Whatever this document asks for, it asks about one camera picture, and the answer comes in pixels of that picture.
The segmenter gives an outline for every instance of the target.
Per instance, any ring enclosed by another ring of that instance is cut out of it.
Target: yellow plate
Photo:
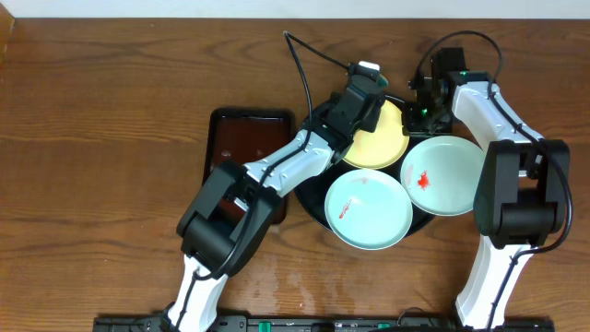
[[[408,142],[409,136],[402,134],[402,112],[385,101],[375,132],[359,130],[344,161],[354,167],[378,170],[403,156]]]

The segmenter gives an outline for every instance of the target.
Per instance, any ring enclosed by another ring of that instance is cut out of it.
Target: wooden table
[[[306,104],[281,35],[337,59],[382,65],[390,90],[454,30],[502,46],[504,98],[572,151],[575,219],[559,251],[535,256],[508,315],[590,324],[590,22],[494,20],[20,19],[0,69],[0,330],[90,331],[99,314],[147,314],[175,300],[179,217],[201,181],[210,113]],[[474,37],[468,65],[496,59]],[[317,104],[346,82],[300,51]],[[450,313],[478,247],[473,216],[438,218],[387,250],[350,247],[290,198],[220,307],[276,315]]]

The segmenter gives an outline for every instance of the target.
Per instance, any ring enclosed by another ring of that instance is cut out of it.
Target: wire
[[[393,102],[401,102],[401,103],[406,103],[406,101],[404,99],[402,99],[401,97],[397,97],[394,96],[391,93],[385,93],[385,98],[389,101],[393,101]]]
[[[338,60],[331,58],[327,55],[325,55],[324,53],[321,53],[319,51],[317,51],[316,49],[314,49],[312,46],[310,46],[309,44],[301,41],[299,38],[293,36],[292,34],[290,34],[288,31],[283,31],[283,34],[285,35],[285,37],[287,37],[287,43],[289,44],[289,48],[291,49],[291,54],[294,54],[293,51],[293,46],[291,45],[291,42],[289,41],[289,38],[291,38],[292,40],[294,40],[295,42],[297,42],[299,45],[305,47],[306,49],[312,51],[313,53],[315,53],[316,55],[319,55],[320,57],[324,58],[325,60],[335,64],[335,65],[339,65],[341,67],[343,67],[344,69],[348,70],[348,66],[344,65],[343,63],[339,62]]]
[[[308,45],[307,43],[301,41],[300,39],[298,39],[297,37],[291,35],[288,31],[283,31],[283,35],[285,36],[285,40],[287,41],[287,45],[289,46],[289,50],[291,52],[291,55],[293,56],[293,60],[295,61],[295,65],[297,66],[297,69],[299,71],[299,74],[301,76],[301,81],[303,82],[303,89],[305,90],[305,97],[307,99],[307,108],[308,108],[308,112],[309,112],[309,119],[308,119],[308,123],[310,125],[310,127],[307,130],[307,135],[305,136],[305,140],[303,141],[303,143],[296,148],[295,150],[291,151],[288,155],[286,155],[285,157],[277,160],[275,163],[273,163],[272,165],[268,166],[266,168],[266,170],[263,172],[262,177],[260,178],[260,181],[258,182],[258,186],[256,189],[256,193],[254,194],[254,199],[253,202],[251,204],[251,208],[248,208],[248,210],[246,211],[246,215],[244,217],[244,222],[243,222],[243,226],[242,229],[240,230],[240,233],[238,234],[238,238],[236,239],[236,243],[233,245],[233,247],[231,248],[230,252],[228,253],[228,255],[226,256],[225,260],[223,261],[223,263],[213,272],[210,272],[209,274],[205,275],[205,276],[199,276],[198,275],[198,271],[194,271],[193,272],[193,277],[191,279],[191,283],[189,285],[188,291],[186,292],[186,295],[184,296],[184,303],[183,303],[183,309],[180,311],[180,314],[178,316],[178,320],[176,321],[176,326],[175,326],[175,331],[178,332],[178,329],[180,328],[180,324],[184,318],[184,315],[186,314],[186,307],[188,306],[188,301],[189,301],[189,297],[191,296],[191,292],[193,291],[193,287],[195,286],[195,283],[197,281],[205,281],[205,280],[209,280],[209,279],[218,279],[219,277],[223,276],[226,273],[226,269],[228,264],[230,263],[231,259],[233,258],[233,256],[235,255],[237,249],[242,245],[243,239],[245,238],[245,234],[248,231],[248,229],[250,228],[250,223],[252,222],[252,215],[254,214],[254,210],[256,209],[256,205],[258,203],[258,199],[260,198],[260,194],[261,191],[263,190],[264,187],[264,183],[266,178],[272,173],[272,171],[282,162],[284,162],[285,160],[290,159],[291,157],[295,156],[296,154],[300,153],[301,151],[303,151],[305,149],[305,147],[307,147],[307,144],[310,141],[310,138],[312,136],[312,129],[311,129],[311,123],[312,123],[312,112],[313,112],[313,103],[312,103],[312,95],[310,93],[309,90],[309,86],[307,85],[307,78],[305,77],[305,72],[303,71],[303,67],[301,66],[301,62],[299,60],[299,56],[297,56],[297,53],[295,52],[295,49],[293,48],[293,44],[291,43],[291,40],[294,40],[295,42],[299,43],[300,45],[302,45],[303,47],[305,47],[306,49],[312,51],[313,53],[321,56],[322,58],[336,64],[336,65],[340,65],[346,69],[348,69],[347,65],[344,65],[340,62],[338,62],[337,60],[323,54],[320,53],[319,51],[315,50],[313,47],[311,47],[310,45]]]
[[[498,100],[496,100],[496,92],[492,92],[492,86],[493,86],[494,82],[496,81],[496,79],[498,78],[498,75],[502,71],[503,57],[502,57],[502,50],[500,49],[500,46],[490,36],[488,36],[482,32],[479,32],[479,31],[461,30],[461,31],[453,32],[451,34],[448,34],[448,35],[440,38],[437,42],[435,42],[430,47],[430,49],[420,59],[418,67],[416,68],[415,78],[419,77],[421,75],[420,68],[424,64],[424,61],[426,60],[428,55],[442,42],[444,42],[454,36],[458,36],[458,35],[479,36],[479,37],[483,38],[484,40],[488,41],[493,46],[493,48],[496,50],[496,53],[498,54],[498,67],[496,68],[496,72],[494,73],[493,78],[488,83],[488,98],[491,100],[491,102],[496,107],[496,109],[498,109],[498,112],[500,112],[500,114],[506,119],[506,121],[508,121],[508,123],[510,123],[510,125],[512,125],[514,127],[514,130],[516,130],[522,136],[526,137],[526,139],[528,139],[531,142],[531,144],[541,153],[541,155],[547,159],[548,163],[550,163],[555,168],[555,171],[560,179],[561,188],[563,189],[563,194],[565,196],[565,206],[566,206],[565,225],[563,226],[563,231],[561,232],[560,237],[554,243],[552,243],[550,245],[547,245],[547,246],[544,246],[541,248],[524,250],[522,252],[516,253],[511,258],[510,266],[508,268],[508,271],[506,272],[506,275],[504,276],[504,279],[501,283],[500,289],[498,290],[498,294],[496,295],[496,299],[491,304],[490,318],[488,319],[488,325],[486,327],[486,329],[488,331],[491,331],[491,329],[492,329],[491,326],[493,324],[493,318],[494,318],[494,315],[496,314],[496,308],[498,307],[498,303],[500,302],[500,299],[502,298],[502,294],[504,293],[504,290],[506,289],[506,285],[508,284],[508,280],[510,279],[510,276],[512,275],[512,273],[514,271],[514,267],[518,264],[518,258],[522,257],[523,255],[548,253],[552,250],[557,249],[563,242],[565,242],[565,239],[567,238],[568,234],[570,233],[570,229],[572,228],[572,219],[573,219],[572,192],[570,190],[570,186],[568,185],[568,179],[565,176],[565,173],[563,172],[563,169],[561,168],[559,163],[555,160],[555,158],[545,149],[543,144],[541,144],[538,140],[536,140],[533,136],[531,136],[529,133],[527,133],[523,129],[523,124],[518,124],[502,108],[502,106],[498,103]]]

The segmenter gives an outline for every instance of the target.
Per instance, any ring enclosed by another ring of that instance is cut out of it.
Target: red object
[[[340,218],[343,219],[344,215],[347,214],[348,209],[350,208],[350,203],[352,202],[352,199],[350,199],[347,204],[345,204],[342,207],[342,213],[340,213]]]
[[[426,171],[424,171],[424,173],[420,176],[418,185],[420,188],[422,188],[422,190],[426,190],[426,187],[431,185],[431,183],[428,181],[428,175],[426,174]]]

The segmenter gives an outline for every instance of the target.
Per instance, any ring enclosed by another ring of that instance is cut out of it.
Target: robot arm
[[[565,204],[554,167],[541,158],[531,141],[518,133],[505,116],[542,141],[566,174],[569,150],[563,141],[543,140],[543,136],[524,124],[503,99],[499,87],[492,84],[492,98],[506,112],[501,114],[488,95],[491,77],[467,70],[462,49],[441,49],[432,57],[431,66],[432,78],[422,79],[417,93],[420,109],[427,109],[431,116],[418,118],[418,125],[432,134],[450,128],[453,119],[458,119],[486,152],[474,200],[475,222],[481,234],[478,254],[455,306],[463,326],[483,329],[491,319],[494,328],[503,324],[506,303],[531,255],[519,259],[495,303],[512,257],[542,245],[550,233],[558,231]],[[416,121],[407,123],[415,125]],[[537,188],[519,188],[519,177],[525,176],[537,180]],[[495,315],[490,317],[494,304]]]
[[[167,312],[171,330],[206,331],[215,321],[218,298],[227,279],[242,269],[262,242],[280,198],[344,158],[358,130],[375,130],[385,100],[376,82],[379,68],[368,64],[359,65],[358,69],[359,73],[350,76],[344,93],[333,94],[330,101],[316,108],[313,120],[288,145],[243,166],[226,161],[203,184],[177,227],[177,233],[183,237],[185,271],[177,301]],[[308,133],[307,146],[277,164],[300,149]],[[260,186],[270,165],[276,167]],[[252,208],[250,222],[246,224],[244,216],[237,224],[231,224],[218,208],[222,199],[233,201],[244,210]],[[243,239],[238,241],[244,227],[247,229]],[[226,259],[229,263],[222,274],[196,280],[195,275],[203,277],[217,271]]]

